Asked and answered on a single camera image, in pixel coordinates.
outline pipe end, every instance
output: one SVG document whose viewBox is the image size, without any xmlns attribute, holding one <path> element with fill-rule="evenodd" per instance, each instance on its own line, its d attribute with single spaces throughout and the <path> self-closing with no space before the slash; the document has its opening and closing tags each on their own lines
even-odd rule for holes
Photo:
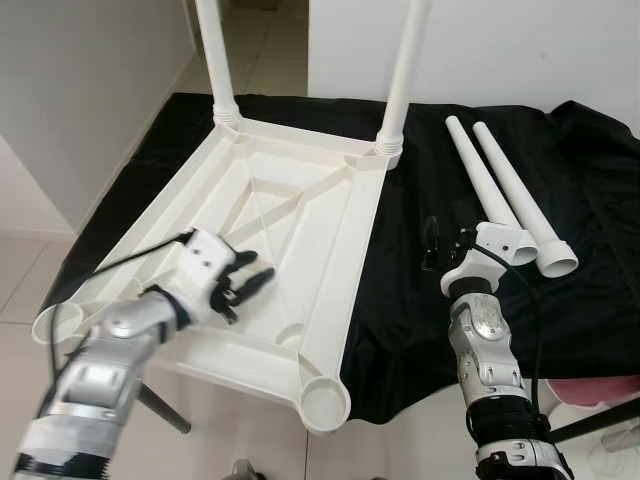
<svg viewBox="0 0 640 480">
<path fill-rule="evenodd" d="M 552 240 L 539 246 L 536 265 L 545 277 L 558 278 L 573 272 L 579 262 L 567 242 Z"/>
</svg>

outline black metal leg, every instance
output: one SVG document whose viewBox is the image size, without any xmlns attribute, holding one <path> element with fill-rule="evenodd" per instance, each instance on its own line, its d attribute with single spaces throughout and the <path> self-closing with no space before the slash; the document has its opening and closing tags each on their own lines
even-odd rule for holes
<svg viewBox="0 0 640 480">
<path fill-rule="evenodd" d="M 553 430 L 549 435 L 552 442 L 562 442 L 563 440 L 586 435 L 587 433 L 610 427 L 611 425 L 631 420 L 635 417 L 640 417 L 640 398 L 617 405 L 604 412 L 596 413 L 583 420 L 570 423 L 562 428 Z"/>
<path fill-rule="evenodd" d="M 191 430 L 191 424 L 144 383 L 138 394 L 138 400 L 163 420 L 169 422 L 179 432 L 189 433 Z"/>
</svg>

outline cable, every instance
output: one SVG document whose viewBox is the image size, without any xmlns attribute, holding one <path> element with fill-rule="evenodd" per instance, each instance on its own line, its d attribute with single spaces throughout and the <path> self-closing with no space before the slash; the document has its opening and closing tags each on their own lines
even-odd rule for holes
<svg viewBox="0 0 640 480">
<path fill-rule="evenodd" d="M 133 253 L 131 255 L 129 255 L 128 257 L 124 257 L 121 258 L 120 260 L 116 260 L 113 263 L 110 263 L 108 265 L 105 265 L 91 273 L 87 273 L 85 275 L 81 275 L 79 277 L 77 277 L 76 279 L 74 279 L 73 281 L 69 282 L 70 284 L 78 284 L 77 288 L 80 288 L 87 280 L 90 280 L 94 277 L 97 277 L 98 275 L 102 275 L 105 272 L 108 272 L 109 270 L 113 270 L 114 268 L 117 268 L 121 265 L 124 265 L 125 263 L 131 262 L 133 260 L 136 260 L 140 257 L 144 257 L 145 255 L 149 255 L 150 253 L 153 253 L 157 250 L 160 250 L 161 248 L 166 247 L 167 245 L 170 245 L 173 242 L 179 242 L 182 244 L 186 244 L 189 239 L 192 237 L 193 233 L 195 232 L 195 230 L 190 230 L 187 232 L 182 232 L 174 237 L 171 237 L 161 243 L 158 243 L 156 245 L 153 245 L 149 248 L 146 248 L 144 250 L 141 250 L 140 252 L 136 252 Z M 86 339 L 88 338 L 88 334 L 85 335 L 85 338 L 83 338 L 83 341 L 81 341 L 78 346 L 76 347 L 76 349 L 71 352 L 70 356 L 69 356 L 69 360 L 67 360 L 67 362 L 65 363 L 64 367 L 62 367 L 62 370 L 58 370 L 58 360 L 57 360 L 57 351 L 56 351 L 56 323 L 58 320 L 58 311 L 60 310 L 60 302 L 57 302 L 54 307 L 53 310 L 51 312 L 51 320 L 49 321 L 49 362 L 50 362 L 50 369 L 51 369 L 51 388 L 50 388 L 50 398 L 53 398 L 53 396 L 56 393 L 56 390 L 58 388 L 58 379 L 60 378 L 60 374 L 64 371 L 64 369 L 69 365 L 70 361 L 72 359 L 74 359 L 77 355 L 75 355 L 76 353 L 79 353 L 80 348 L 83 346 L 84 342 L 86 341 Z"/>
<path fill-rule="evenodd" d="M 540 403 L 538 401 L 538 383 L 540 381 L 540 364 L 542 362 L 542 322 L 540 320 L 539 297 L 531 284 L 527 282 L 527 279 L 524 278 L 522 274 L 513 266 L 509 265 L 509 263 L 507 263 L 504 259 L 500 258 L 500 256 L 496 255 L 491 250 L 487 250 L 486 248 L 478 245 L 477 243 L 475 243 L 471 248 L 486 255 L 487 257 L 491 258 L 492 260 L 496 261 L 504 268 L 506 268 L 507 271 L 512 273 L 524 286 L 527 295 L 529 296 L 529 302 L 531 303 L 531 309 L 533 310 L 533 321 L 536 328 L 536 347 L 534 354 L 533 373 L 531 375 L 531 403 L 533 406 L 533 410 L 536 414 L 539 415 Z"/>
</svg>

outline black fabric sheet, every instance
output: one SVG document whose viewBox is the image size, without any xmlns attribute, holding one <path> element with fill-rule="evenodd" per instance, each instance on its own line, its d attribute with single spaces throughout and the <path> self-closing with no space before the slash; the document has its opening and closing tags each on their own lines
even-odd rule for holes
<svg viewBox="0 0 640 480">
<path fill-rule="evenodd" d="M 373 140 L 384 104 L 238 96 L 243 116 Z M 213 124 L 212 97 L 175 94 L 82 232 L 46 303 L 95 268 L 171 179 Z M 352 418 L 375 423 L 456 382 L 440 274 L 423 272 L 425 217 L 438 218 L 441 251 L 485 217 L 446 131 L 457 115 L 485 121 L 560 238 L 577 271 L 548 280 L 521 270 L 542 295 L 542 376 L 640 373 L 640 142 L 621 123 L 568 102 L 551 114 L 526 107 L 412 105 L 399 167 L 387 174 L 342 364 Z M 512 349 L 531 374 L 534 328 L 527 296 L 509 274 L 498 291 Z"/>
</svg>

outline white wall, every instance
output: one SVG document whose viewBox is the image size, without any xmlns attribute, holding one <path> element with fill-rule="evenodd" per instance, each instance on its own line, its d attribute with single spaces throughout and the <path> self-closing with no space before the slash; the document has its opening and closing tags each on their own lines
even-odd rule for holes
<svg viewBox="0 0 640 480">
<path fill-rule="evenodd" d="M 182 0 L 0 0 L 0 134 L 74 229 L 192 52 Z"/>
<path fill-rule="evenodd" d="M 309 95 L 382 100 L 408 0 L 311 0 Z M 433 0 L 418 102 L 550 109 L 640 128 L 637 0 Z"/>
<path fill-rule="evenodd" d="M 0 136 L 0 236 L 70 240 L 73 230 Z"/>
</svg>

